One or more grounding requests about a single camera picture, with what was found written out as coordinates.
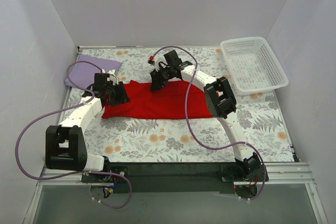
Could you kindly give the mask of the white plastic basket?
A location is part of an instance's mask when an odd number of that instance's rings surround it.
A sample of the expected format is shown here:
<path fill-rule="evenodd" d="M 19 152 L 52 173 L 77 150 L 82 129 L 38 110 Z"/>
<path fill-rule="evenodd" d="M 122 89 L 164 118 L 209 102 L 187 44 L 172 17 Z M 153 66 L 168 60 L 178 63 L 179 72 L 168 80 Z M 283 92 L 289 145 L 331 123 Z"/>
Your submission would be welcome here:
<path fill-rule="evenodd" d="M 240 95 L 271 92 L 289 84 L 273 50 L 262 37 L 245 37 L 220 44 L 236 92 Z"/>

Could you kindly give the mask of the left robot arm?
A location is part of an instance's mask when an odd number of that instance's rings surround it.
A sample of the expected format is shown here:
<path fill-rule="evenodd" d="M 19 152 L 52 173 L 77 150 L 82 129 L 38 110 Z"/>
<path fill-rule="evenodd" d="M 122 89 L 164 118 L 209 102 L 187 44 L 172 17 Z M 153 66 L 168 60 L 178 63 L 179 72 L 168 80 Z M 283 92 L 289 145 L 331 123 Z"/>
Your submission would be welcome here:
<path fill-rule="evenodd" d="M 130 102 L 115 71 L 95 73 L 94 82 L 83 93 L 79 107 L 57 126 L 46 130 L 45 161 L 48 169 L 93 172 L 100 182 L 111 178 L 108 158 L 87 151 L 84 132 L 105 106 Z"/>

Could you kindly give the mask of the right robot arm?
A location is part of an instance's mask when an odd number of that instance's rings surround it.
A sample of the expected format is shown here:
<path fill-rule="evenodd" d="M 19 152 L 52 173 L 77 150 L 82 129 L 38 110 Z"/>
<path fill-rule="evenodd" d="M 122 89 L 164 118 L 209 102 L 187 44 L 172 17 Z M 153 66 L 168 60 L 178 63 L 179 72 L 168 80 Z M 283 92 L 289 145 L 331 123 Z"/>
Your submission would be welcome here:
<path fill-rule="evenodd" d="M 257 151 L 250 143 L 246 142 L 243 129 L 238 121 L 236 113 L 236 98 L 231 89 L 228 80 L 225 77 L 215 78 L 202 71 L 198 70 L 198 62 L 193 55 L 187 50 L 175 46 L 175 49 L 180 49 L 187 53 L 195 61 L 192 64 L 189 61 L 182 61 L 175 50 L 169 51 L 164 55 L 165 63 L 155 62 L 154 57 L 158 54 L 150 56 L 148 63 L 155 66 L 155 69 L 150 72 L 152 79 L 151 91 L 155 92 L 164 88 L 168 81 L 173 78 L 178 78 L 188 83 L 185 94 L 184 113 L 187 127 L 194 140 L 202 147 L 219 151 L 229 147 L 233 148 L 235 162 L 238 165 L 238 176 L 242 180 L 248 181 L 257 176 L 257 173 L 263 171 L 263 181 L 266 181 L 266 166 Z M 188 118 L 188 99 L 191 86 L 197 87 L 203 91 L 206 100 L 207 109 L 213 117 L 215 117 L 224 128 L 226 135 L 230 141 L 229 145 L 223 147 L 209 147 L 201 143 L 195 136 Z"/>

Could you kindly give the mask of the red t-shirt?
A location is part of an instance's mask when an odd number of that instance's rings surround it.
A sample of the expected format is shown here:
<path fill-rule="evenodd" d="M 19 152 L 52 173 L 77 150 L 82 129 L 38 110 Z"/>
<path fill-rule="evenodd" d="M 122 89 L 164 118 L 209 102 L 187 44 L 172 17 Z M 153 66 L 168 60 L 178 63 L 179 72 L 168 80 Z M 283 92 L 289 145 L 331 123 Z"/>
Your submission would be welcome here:
<path fill-rule="evenodd" d="M 185 94 L 188 83 L 171 81 L 162 90 L 151 92 L 150 83 L 130 81 L 124 85 L 130 102 L 106 106 L 103 119 L 127 117 L 135 119 L 185 119 Z"/>

